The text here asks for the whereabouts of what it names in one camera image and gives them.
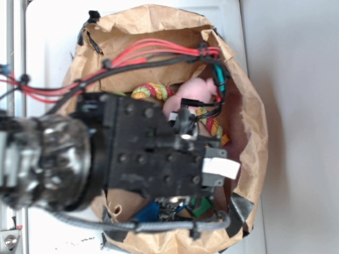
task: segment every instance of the white wall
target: white wall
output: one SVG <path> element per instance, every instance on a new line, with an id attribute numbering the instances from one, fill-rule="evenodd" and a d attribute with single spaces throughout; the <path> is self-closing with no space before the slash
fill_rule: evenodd
<path id="1" fill-rule="evenodd" d="M 270 158 L 267 254 L 339 253 L 339 1 L 240 0 Z"/>

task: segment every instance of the pink stuffed toy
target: pink stuffed toy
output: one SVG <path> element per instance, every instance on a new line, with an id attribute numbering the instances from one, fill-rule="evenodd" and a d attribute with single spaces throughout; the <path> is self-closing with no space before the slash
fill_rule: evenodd
<path id="1" fill-rule="evenodd" d="M 206 81 L 201 78 L 192 78 L 182 84 L 175 95 L 167 99 L 163 112 L 168 119 L 171 112 L 179 110 L 182 98 L 209 103 L 212 95 L 217 95 L 217 88 L 212 78 Z M 189 107 L 193 114 L 195 114 L 196 109 L 196 107 Z"/>

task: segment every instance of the black tape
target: black tape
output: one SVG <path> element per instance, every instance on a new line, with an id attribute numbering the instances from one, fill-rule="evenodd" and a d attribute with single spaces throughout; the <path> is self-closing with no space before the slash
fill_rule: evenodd
<path id="1" fill-rule="evenodd" d="M 111 217 L 109 216 L 106 207 L 104 207 L 104 211 L 103 211 L 103 214 L 102 214 L 102 221 L 106 222 L 106 223 L 112 223 Z M 127 234 L 128 234 L 128 231 L 122 231 L 122 230 L 107 231 L 107 230 L 104 230 L 104 233 L 114 241 L 123 242 L 125 240 Z"/>
<path id="2" fill-rule="evenodd" d="M 91 43 L 92 47 L 95 49 L 95 51 L 96 51 L 98 54 L 102 54 L 102 51 L 101 51 L 99 45 L 96 44 L 96 42 L 91 38 L 91 34 L 90 34 L 88 31 L 87 31 L 86 34 L 87 34 L 87 36 L 88 36 L 88 38 L 89 38 L 89 40 L 90 40 L 90 43 Z"/>
<path id="3" fill-rule="evenodd" d="M 106 235 L 104 233 L 101 234 L 102 236 L 102 247 L 101 247 L 101 250 L 103 250 L 103 248 L 108 248 L 108 249 L 111 249 L 111 250 L 116 250 L 118 251 L 119 253 L 130 253 L 126 250 L 123 250 L 121 248 L 119 248 L 118 246 L 112 244 L 110 241 L 108 241 L 106 239 Z"/>
<path id="4" fill-rule="evenodd" d="M 217 34 L 217 36 L 219 36 L 223 41 L 225 41 L 224 37 L 221 36 L 216 27 L 214 27 L 213 30 Z"/>
<path id="5" fill-rule="evenodd" d="M 247 231 L 243 231 L 243 238 L 245 238 L 246 236 L 248 236 L 249 235 L 249 232 L 247 232 Z"/>
<path id="6" fill-rule="evenodd" d="M 88 14 L 90 15 L 90 18 L 83 24 L 83 27 L 81 28 L 79 34 L 78 34 L 78 45 L 82 46 L 84 45 L 84 38 L 83 38 L 83 30 L 84 27 L 88 24 L 96 24 L 99 19 L 101 18 L 100 13 L 97 11 L 89 11 Z"/>
<path id="7" fill-rule="evenodd" d="M 233 193 L 229 202 L 229 216 L 231 225 L 226 229 L 228 236 L 235 236 L 242 228 L 249 214 L 254 208 L 254 203 L 240 195 Z"/>

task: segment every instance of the white tag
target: white tag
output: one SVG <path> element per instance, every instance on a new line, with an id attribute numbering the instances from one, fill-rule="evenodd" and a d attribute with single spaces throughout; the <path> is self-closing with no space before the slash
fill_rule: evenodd
<path id="1" fill-rule="evenodd" d="M 204 158 L 202 172 L 221 175 L 230 179 L 236 179 L 240 169 L 240 163 L 224 158 Z"/>
<path id="2" fill-rule="evenodd" d="M 170 115 L 169 119 L 168 119 L 169 121 L 175 121 L 176 118 L 178 117 L 178 113 L 177 112 L 171 112 L 169 115 Z"/>

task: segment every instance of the cable tie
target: cable tie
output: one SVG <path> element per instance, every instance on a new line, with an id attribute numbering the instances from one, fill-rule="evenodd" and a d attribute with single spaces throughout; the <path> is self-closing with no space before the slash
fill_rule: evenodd
<path id="1" fill-rule="evenodd" d="M 105 60 L 103 60 L 103 61 L 102 61 L 102 65 L 103 65 L 103 67 L 104 67 L 105 69 L 107 69 L 107 70 L 112 69 L 112 68 L 111 68 L 112 61 L 111 61 L 110 59 L 105 59 Z"/>
<path id="2" fill-rule="evenodd" d="M 201 237 L 201 233 L 198 231 L 198 224 L 196 221 L 192 221 L 193 228 L 190 230 L 190 237 L 193 241 L 199 239 Z"/>
<path id="3" fill-rule="evenodd" d="M 199 44 L 197 49 L 199 50 L 199 60 L 202 60 L 204 57 L 207 56 L 207 53 L 209 53 L 208 45 L 205 42 Z"/>
<path id="4" fill-rule="evenodd" d="M 81 79 L 74 80 L 74 83 L 78 83 L 78 87 L 81 88 L 82 92 L 86 92 L 86 82 L 82 81 Z"/>
<path id="5" fill-rule="evenodd" d="M 134 224 L 134 232 L 135 233 L 140 233 L 141 232 L 141 227 L 140 227 L 140 222 L 139 220 L 130 220 Z"/>
<path id="6" fill-rule="evenodd" d="M 21 75 L 19 85 L 18 85 L 19 89 L 22 89 L 23 86 L 27 86 L 29 81 L 30 81 L 30 77 L 27 74 Z"/>

